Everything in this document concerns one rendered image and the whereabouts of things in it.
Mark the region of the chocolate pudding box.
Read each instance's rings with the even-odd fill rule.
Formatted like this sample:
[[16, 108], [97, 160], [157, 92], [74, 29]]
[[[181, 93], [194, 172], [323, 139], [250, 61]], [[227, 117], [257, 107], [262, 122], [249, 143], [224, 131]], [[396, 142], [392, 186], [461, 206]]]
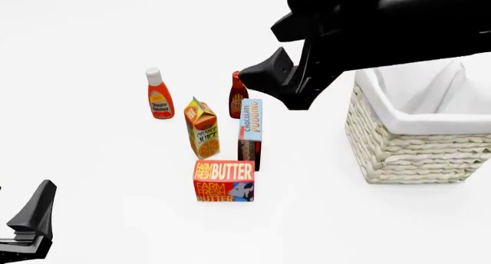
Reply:
[[238, 160], [253, 161], [255, 171], [260, 170], [262, 125], [262, 100], [243, 99], [239, 119]]

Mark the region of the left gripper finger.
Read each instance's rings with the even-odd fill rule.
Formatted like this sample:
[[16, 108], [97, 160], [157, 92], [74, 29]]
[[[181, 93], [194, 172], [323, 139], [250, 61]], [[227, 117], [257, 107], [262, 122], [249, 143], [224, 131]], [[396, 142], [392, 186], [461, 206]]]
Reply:
[[57, 186], [51, 180], [43, 180], [24, 207], [7, 222], [17, 232], [36, 233], [53, 238], [52, 210]]

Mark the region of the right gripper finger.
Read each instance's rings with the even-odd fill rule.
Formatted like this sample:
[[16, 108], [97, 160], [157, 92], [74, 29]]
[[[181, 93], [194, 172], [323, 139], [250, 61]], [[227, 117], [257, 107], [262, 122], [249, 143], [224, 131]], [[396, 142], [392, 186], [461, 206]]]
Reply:
[[262, 63], [239, 72], [239, 79], [249, 89], [280, 90], [294, 70], [294, 63], [283, 47]]
[[305, 40], [308, 36], [309, 23], [300, 15], [289, 12], [271, 27], [279, 42]]

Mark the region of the red butter box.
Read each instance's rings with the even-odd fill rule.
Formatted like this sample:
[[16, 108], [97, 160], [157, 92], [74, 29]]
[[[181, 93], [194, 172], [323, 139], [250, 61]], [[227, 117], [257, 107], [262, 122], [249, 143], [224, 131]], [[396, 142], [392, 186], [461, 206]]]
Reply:
[[252, 202], [255, 194], [255, 162], [197, 160], [193, 185], [198, 201]]

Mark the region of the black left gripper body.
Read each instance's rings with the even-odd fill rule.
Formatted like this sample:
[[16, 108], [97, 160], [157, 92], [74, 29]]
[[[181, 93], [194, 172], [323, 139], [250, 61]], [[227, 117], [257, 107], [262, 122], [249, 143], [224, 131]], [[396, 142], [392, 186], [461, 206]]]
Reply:
[[21, 234], [20, 239], [0, 239], [0, 264], [45, 259], [52, 245], [46, 236]]

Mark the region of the orange juice carton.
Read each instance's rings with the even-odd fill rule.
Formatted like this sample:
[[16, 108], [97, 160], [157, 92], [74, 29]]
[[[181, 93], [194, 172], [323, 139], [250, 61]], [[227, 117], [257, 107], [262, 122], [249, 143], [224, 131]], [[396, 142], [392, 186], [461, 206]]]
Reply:
[[219, 153], [219, 130], [216, 114], [195, 97], [184, 109], [190, 146], [199, 160]]

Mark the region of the white cloth basket liner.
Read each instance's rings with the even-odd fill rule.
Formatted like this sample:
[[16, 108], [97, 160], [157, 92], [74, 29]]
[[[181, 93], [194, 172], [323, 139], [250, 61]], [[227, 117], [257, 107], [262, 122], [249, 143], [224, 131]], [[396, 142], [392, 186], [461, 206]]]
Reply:
[[491, 134], [491, 70], [441, 59], [358, 70], [354, 82], [392, 134]]

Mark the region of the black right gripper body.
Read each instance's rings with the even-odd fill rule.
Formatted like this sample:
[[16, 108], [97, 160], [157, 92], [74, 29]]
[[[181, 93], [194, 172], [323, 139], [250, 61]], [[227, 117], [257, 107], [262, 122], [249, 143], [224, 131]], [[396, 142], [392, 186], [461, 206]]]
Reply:
[[290, 111], [306, 111], [322, 91], [345, 71], [340, 55], [327, 42], [306, 40], [300, 62], [282, 95]]

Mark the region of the woven wicker basket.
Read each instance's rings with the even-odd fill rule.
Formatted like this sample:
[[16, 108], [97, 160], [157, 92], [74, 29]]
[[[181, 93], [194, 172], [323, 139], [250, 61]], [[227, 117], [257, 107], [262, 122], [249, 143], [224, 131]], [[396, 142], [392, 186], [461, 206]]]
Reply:
[[491, 134], [392, 134], [354, 83], [345, 130], [369, 183], [461, 183], [491, 159]]

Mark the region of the tomato ketchup bottle white cap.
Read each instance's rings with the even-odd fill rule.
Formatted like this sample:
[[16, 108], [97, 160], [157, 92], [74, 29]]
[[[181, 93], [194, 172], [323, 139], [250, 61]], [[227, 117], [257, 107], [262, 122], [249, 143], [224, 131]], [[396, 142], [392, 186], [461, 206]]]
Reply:
[[173, 100], [158, 68], [145, 71], [148, 81], [148, 100], [154, 118], [170, 119], [175, 114]]

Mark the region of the dark red sauce bottle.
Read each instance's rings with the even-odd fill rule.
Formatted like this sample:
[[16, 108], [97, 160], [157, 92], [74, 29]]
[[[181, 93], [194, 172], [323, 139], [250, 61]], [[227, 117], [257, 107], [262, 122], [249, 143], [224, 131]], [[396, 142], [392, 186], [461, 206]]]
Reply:
[[246, 86], [239, 79], [239, 72], [232, 73], [232, 87], [229, 93], [229, 115], [239, 119], [242, 109], [242, 100], [249, 97]]

